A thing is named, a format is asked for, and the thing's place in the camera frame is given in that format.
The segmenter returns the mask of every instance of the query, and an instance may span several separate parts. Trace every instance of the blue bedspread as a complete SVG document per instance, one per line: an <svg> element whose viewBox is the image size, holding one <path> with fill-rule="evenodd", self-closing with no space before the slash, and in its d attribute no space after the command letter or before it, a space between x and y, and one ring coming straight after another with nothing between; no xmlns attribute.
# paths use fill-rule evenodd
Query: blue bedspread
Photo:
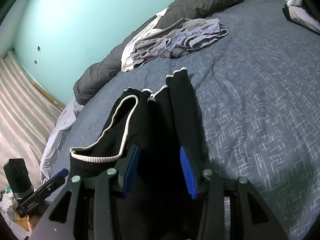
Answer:
<svg viewBox="0 0 320 240"><path fill-rule="evenodd" d="M119 73L79 114L54 172L69 168L70 147L97 139L124 89L157 91L167 74L186 67L208 165L246 176L289 238L302 239L320 210L320 36L287 21L284 3L245 0L212 15L229 31L212 46Z"/></svg>

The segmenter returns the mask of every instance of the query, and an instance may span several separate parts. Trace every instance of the pile of clothes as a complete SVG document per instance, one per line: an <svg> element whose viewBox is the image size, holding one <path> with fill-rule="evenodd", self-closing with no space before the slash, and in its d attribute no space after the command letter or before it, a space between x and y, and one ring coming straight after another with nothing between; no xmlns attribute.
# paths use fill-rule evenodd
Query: pile of clothes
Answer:
<svg viewBox="0 0 320 240"><path fill-rule="evenodd" d="M190 51L202 49L228 35L219 19L182 18L170 27L153 29L161 15L138 33L125 47L121 57L121 71L126 72L140 67L156 58L179 58Z"/></svg>

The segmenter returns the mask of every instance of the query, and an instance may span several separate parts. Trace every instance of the teal wall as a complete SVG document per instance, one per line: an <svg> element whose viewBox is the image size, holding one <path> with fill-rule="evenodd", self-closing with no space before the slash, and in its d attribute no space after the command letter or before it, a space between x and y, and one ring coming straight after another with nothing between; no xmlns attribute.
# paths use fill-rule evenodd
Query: teal wall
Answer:
<svg viewBox="0 0 320 240"><path fill-rule="evenodd" d="M0 57L12 49L28 0L16 0L0 25Z"/></svg>
<svg viewBox="0 0 320 240"><path fill-rule="evenodd" d="M13 44L15 53L31 76L66 104L89 65L105 58L172 1L29 0Z"/></svg>

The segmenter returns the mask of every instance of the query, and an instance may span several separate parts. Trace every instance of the black camera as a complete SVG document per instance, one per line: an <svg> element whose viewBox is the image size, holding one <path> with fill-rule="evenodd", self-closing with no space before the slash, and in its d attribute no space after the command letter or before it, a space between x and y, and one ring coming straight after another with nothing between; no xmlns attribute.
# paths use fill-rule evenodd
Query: black camera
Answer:
<svg viewBox="0 0 320 240"><path fill-rule="evenodd" d="M69 174L67 169L62 169L34 191L24 159L9 159L4 165L4 173L18 202L16 212L22 218L42 215L48 206L45 199L65 183L65 177Z"/></svg>

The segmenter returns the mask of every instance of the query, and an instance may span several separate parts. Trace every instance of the gray pillow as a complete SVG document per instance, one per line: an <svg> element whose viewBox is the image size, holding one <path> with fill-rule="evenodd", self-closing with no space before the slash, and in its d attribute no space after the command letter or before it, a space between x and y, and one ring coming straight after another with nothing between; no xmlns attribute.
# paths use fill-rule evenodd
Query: gray pillow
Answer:
<svg viewBox="0 0 320 240"><path fill-rule="evenodd" d="M161 17L156 28L165 29L181 18L205 18L214 11L230 7L243 0L175 0L168 7L167 13Z"/></svg>
<svg viewBox="0 0 320 240"><path fill-rule="evenodd" d="M166 14L161 17L156 28L165 29L181 18L204 18L214 11L230 7L243 0L175 0L168 7ZM87 68L81 78L73 86L77 102L85 105L106 83L121 70L121 56L125 46L146 27L155 16L147 20L140 28L110 51L110 54L99 63Z"/></svg>

